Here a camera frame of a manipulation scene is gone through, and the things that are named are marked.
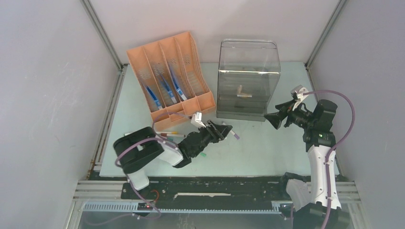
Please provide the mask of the white marker purple cap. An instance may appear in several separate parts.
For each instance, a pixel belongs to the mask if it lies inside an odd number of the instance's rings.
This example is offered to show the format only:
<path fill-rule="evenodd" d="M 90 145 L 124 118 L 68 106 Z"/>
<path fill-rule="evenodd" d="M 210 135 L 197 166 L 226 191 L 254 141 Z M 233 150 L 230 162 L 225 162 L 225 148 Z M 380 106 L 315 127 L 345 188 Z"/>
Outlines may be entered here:
<path fill-rule="evenodd" d="M 237 140 L 240 139 L 239 135 L 236 134 L 233 130 L 230 130 L 229 134 L 232 134 Z"/>

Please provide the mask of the grey transparent drawer unit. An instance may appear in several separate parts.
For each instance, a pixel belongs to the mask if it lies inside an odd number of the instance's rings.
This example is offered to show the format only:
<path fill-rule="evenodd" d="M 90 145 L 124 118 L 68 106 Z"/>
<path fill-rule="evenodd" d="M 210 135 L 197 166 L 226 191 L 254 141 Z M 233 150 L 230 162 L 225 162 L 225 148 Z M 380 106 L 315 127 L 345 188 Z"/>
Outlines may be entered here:
<path fill-rule="evenodd" d="M 281 75 L 277 44 L 270 40 L 224 39 L 220 46 L 216 116 L 265 121 Z M 237 88 L 252 98 L 237 96 Z"/>

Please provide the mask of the blue folder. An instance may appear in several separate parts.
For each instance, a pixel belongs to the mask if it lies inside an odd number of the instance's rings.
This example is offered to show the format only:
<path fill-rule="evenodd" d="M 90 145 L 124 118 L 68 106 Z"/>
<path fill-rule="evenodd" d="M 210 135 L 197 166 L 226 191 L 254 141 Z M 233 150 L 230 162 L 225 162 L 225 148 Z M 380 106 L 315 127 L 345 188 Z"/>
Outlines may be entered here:
<path fill-rule="evenodd" d="M 159 99 L 157 98 L 157 96 L 154 94 L 154 92 L 145 84 L 142 84 L 143 87 L 147 90 L 148 94 L 150 95 L 150 97 L 152 98 L 154 104 L 156 105 L 158 110 L 161 110 L 163 107 L 159 101 Z"/>
<path fill-rule="evenodd" d="M 173 81 L 173 85 L 175 87 L 175 90 L 176 90 L 177 94 L 179 95 L 179 97 L 181 98 L 182 101 L 186 101 L 187 97 L 183 93 L 180 85 L 178 84 L 178 79 L 177 79 L 177 77 L 175 75 L 174 70 L 172 69 L 172 67 L 170 65 L 169 65 L 169 71 L 170 71 L 171 78 L 172 78 L 172 81 Z"/>
<path fill-rule="evenodd" d="M 161 85 L 162 85 L 163 88 L 166 90 L 166 92 L 167 92 L 168 96 L 170 97 L 170 99 L 172 100 L 172 102 L 173 102 L 174 104 L 176 104 L 176 103 L 177 103 L 177 100 L 176 100 L 176 98 L 175 98 L 175 96 L 174 96 L 174 94 L 173 94 L 173 92 L 172 92 L 172 90 L 171 90 L 169 84 L 167 83 L 167 81 L 165 80 L 165 78 L 163 77 L 162 74 L 160 74 L 159 76 L 160 76 L 160 83 L 161 83 Z"/>

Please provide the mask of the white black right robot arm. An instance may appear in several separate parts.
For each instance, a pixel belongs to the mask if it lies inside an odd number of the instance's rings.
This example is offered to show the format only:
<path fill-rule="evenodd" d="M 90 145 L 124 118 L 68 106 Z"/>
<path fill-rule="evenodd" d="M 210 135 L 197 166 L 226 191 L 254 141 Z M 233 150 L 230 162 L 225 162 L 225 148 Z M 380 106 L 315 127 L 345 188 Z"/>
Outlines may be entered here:
<path fill-rule="evenodd" d="M 303 142 L 310 163 L 310 186 L 302 176 L 285 173 L 283 183 L 278 185 L 278 194 L 291 199 L 292 227 L 295 229 L 345 229 L 350 215 L 343 212 L 337 194 L 334 175 L 336 139 L 331 132 L 337 105 L 329 100 L 318 101 L 314 111 L 304 103 L 294 107 L 295 100 L 276 105 L 277 112 L 264 117 L 279 129 L 283 120 L 285 127 L 295 124 L 304 130 Z"/>

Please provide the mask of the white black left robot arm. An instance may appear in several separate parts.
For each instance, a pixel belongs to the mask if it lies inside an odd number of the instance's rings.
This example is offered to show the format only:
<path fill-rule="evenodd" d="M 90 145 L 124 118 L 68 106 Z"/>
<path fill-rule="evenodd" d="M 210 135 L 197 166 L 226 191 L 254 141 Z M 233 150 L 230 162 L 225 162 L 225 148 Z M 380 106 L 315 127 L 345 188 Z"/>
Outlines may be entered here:
<path fill-rule="evenodd" d="M 145 166 L 158 159 L 174 168 L 182 168 L 191 163 L 209 144 L 225 140 L 232 130 L 232 125 L 219 125 L 209 120 L 205 127 L 199 127 L 197 132 L 189 133 L 178 144 L 174 144 L 158 136 L 148 126 L 114 142 L 113 149 L 117 155 L 115 164 L 132 184 L 132 192 L 138 198 L 147 198 L 151 186 Z"/>

